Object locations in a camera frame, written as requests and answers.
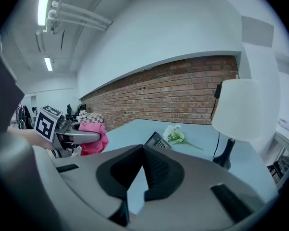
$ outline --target black cable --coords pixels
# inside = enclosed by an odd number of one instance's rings
[[[217,98],[215,98],[213,109],[212,109],[212,112],[211,112],[211,121],[212,121],[212,115],[213,115],[213,112],[214,112],[214,109],[215,109],[215,105],[216,105],[216,99]],[[218,147],[219,142],[220,142],[220,132],[218,132],[218,140],[217,140],[217,145],[216,145],[216,148],[215,148],[215,151],[214,151],[214,154],[213,154],[213,160],[215,159],[215,153],[217,151],[217,147]]]

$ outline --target white ceiling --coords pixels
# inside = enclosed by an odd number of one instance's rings
[[[130,3],[130,0],[62,0],[115,21],[116,16]],[[18,72],[28,70],[34,72],[47,71],[44,55],[39,52],[35,32],[37,29],[46,29],[38,26],[37,11],[39,0],[20,0],[1,30],[3,55],[10,67]],[[81,65],[88,49],[105,33],[100,30],[63,23],[65,30],[62,50],[59,53],[47,54],[53,63],[54,72],[75,72]]]

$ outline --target ceiling light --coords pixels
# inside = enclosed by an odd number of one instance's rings
[[[38,25],[44,26],[46,23],[46,11],[48,0],[39,0],[38,6]]]
[[[48,71],[52,71],[53,68],[52,68],[52,64],[50,62],[50,58],[49,57],[45,57],[44,60],[45,60],[45,63],[46,63]]]

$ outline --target light blue table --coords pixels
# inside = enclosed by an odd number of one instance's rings
[[[133,144],[145,144],[155,131],[163,135],[168,125],[174,125],[174,123],[136,119],[107,133],[109,145],[104,152]],[[204,151],[187,144],[170,143],[172,149],[212,161],[218,139],[217,130],[211,125],[180,125],[187,141],[199,146]],[[219,156],[223,152],[227,140],[227,136],[220,135],[220,142],[215,156]],[[230,162],[231,168],[229,172],[250,185],[265,203],[277,197],[278,193],[274,180],[251,144],[236,141],[230,155]],[[141,210],[144,205],[144,192],[147,189],[145,173],[142,168],[128,190],[128,206],[131,212],[138,214]]]

